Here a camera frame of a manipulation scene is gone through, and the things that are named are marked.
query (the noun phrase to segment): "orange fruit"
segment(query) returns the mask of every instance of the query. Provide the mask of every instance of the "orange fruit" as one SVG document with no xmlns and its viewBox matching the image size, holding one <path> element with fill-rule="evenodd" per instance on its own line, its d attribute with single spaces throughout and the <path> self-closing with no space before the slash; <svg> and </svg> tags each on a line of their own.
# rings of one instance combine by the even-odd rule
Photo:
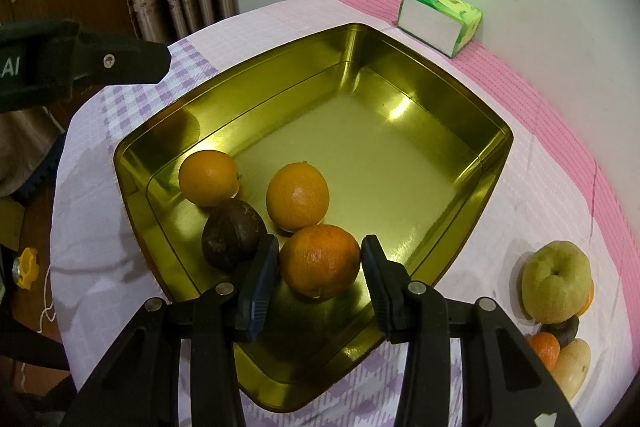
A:
<svg viewBox="0 0 640 427">
<path fill-rule="evenodd" d="M 215 206 L 240 189 L 236 162 L 221 151 L 198 151 L 182 162 L 178 172 L 182 195 L 199 206 Z"/>
<path fill-rule="evenodd" d="M 578 317 L 580 317 L 585 311 L 587 311 L 589 309 L 589 307 L 591 306 L 591 303 L 593 302 L 593 296 L 596 293 L 596 286 L 593 283 L 593 279 L 591 279 L 591 288 L 589 289 L 589 295 L 587 295 L 587 300 L 584 303 L 584 306 L 582 308 L 580 308 L 580 311 L 577 312 L 576 315 L 578 315 Z"/>
<path fill-rule="evenodd" d="M 560 343 L 554 335 L 541 332 L 529 337 L 527 340 L 548 371 L 556 367 L 556 362 L 560 356 Z"/>
<path fill-rule="evenodd" d="M 353 284 L 360 270 L 360 247 L 335 225 L 312 225 L 296 232 L 280 250 L 280 274 L 289 287 L 312 299 L 330 299 Z"/>
<path fill-rule="evenodd" d="M 316 225 L 329 208 L 329 187 L 318 169 L 290 163 L 275 173 L 267 187 L 267 212 L 287 232 Z"/>
</svg>

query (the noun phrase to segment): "table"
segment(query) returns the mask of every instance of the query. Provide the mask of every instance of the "table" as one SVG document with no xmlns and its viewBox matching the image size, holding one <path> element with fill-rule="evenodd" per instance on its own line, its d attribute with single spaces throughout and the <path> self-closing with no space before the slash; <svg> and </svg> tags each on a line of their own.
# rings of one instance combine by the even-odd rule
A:
<svg viewBox="0 0 640 427">
<path fill-rule="evenodd" d="M 223 20 L 170 47 L 157 86 L 101 90 L 72 120 L 58 170 L 51 231 L 51 284 L 74 380 L 95 364 L 145 299 L 162 296 L 124 210 L 113 168 L 117 143 L 146 118 L 219 71 L 267 49 L 349 22 L 404 42 L 457 77 L 510 126 L 514 143 L 494 194 L 458 259 L 437 285 L 447 298 L 497 299 L 527 333 L 514 277 L 523 254 L 568 239 L 589 256 L 596 299 L 581 320 L 592 349 L 588 381 L 573 405 L 585 427 L 600 425 L 640 363 L 640 252 L 597 163 L 529 84 L 472 42 L 450 60 L 402 33 L 399 0 L 289 0 Z M 257 426 L 393 425 L 406 349 L 383 343 L 354 371 L 301 410 L 269 413 L 242 397 Z M 190 425 L 188 349 L 183 346 L 180 425 Z M 462 412 L 459 355 L 452 361 L 450 425 Z"/>
</svg>

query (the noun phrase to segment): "golden tray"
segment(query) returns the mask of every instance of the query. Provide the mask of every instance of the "golden tray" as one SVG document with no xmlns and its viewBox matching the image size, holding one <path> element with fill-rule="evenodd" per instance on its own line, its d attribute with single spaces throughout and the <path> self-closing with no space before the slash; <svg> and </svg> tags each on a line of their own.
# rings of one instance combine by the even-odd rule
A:
<svg viewBox="0 0 640 427">
<path fill-rule="evenodd" d="M 390 259 L 434 283 L 482 213 L 512 142 L 507 124 L 449 73 L 369 26 L 349 24 L 223 71 L 127 136 L 114 163 L 147 262 L 181 301 L 228 277 L 204 261 L 207 214 L 178 188 L 178 168 L 196 150 L 234 156 L 239 197 L 276 235 L 267 185 L 282 166 L 311 163 L 329 185 L 325 223 L 358 242 L 376 234 Z M 280 283 L 257 342 L 235 346 L 238 382 L 258 405 L 290 412 L 381 339 L 362 271 L 322 303 Z"/>
</svg>

